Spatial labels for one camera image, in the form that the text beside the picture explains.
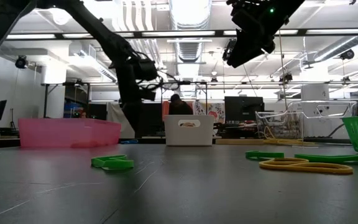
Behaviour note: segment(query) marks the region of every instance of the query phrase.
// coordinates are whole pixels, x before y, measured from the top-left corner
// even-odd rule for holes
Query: person
[[[193,115],[193,109],[178,94],[174,94],[169,104],[169,115]]]

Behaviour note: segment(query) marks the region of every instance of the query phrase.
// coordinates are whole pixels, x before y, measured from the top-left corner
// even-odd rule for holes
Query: dark hair
[[[178,94],[174,94],[171,96],[171,102],[174,102],[176,100],[180,100],[180,96]]]

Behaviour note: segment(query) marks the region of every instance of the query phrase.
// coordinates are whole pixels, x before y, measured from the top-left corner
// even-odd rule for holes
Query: pink plastic bin
[[[21,147],[99,147],[117,144],[121,124],[97,119],[20,119]]]

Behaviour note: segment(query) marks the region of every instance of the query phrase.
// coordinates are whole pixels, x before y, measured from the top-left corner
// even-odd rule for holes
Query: green plastic strap
[[[263,159],[263,158],[284,158],[282,152],[259,152],[259,151],[248,151],[246,152],[247,159]]]
[[[316,155],[295,154],[295,158],[307,159],[309,160],[309,162],[325,162],[325,163],[358,162],[358,155],[316,156]]]
[[[134,167],[134,161],[128,160],[126,155],[95,157],[91,165],[105,170],[123,170]]]

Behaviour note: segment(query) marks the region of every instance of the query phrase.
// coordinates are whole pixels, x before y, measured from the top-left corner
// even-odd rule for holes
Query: table
[[[1,223],[358,223],[354,175],[263,170],[248,150],[353,154],[351,147],[0,149]],[[105,172],[90,158],[127,154]]]

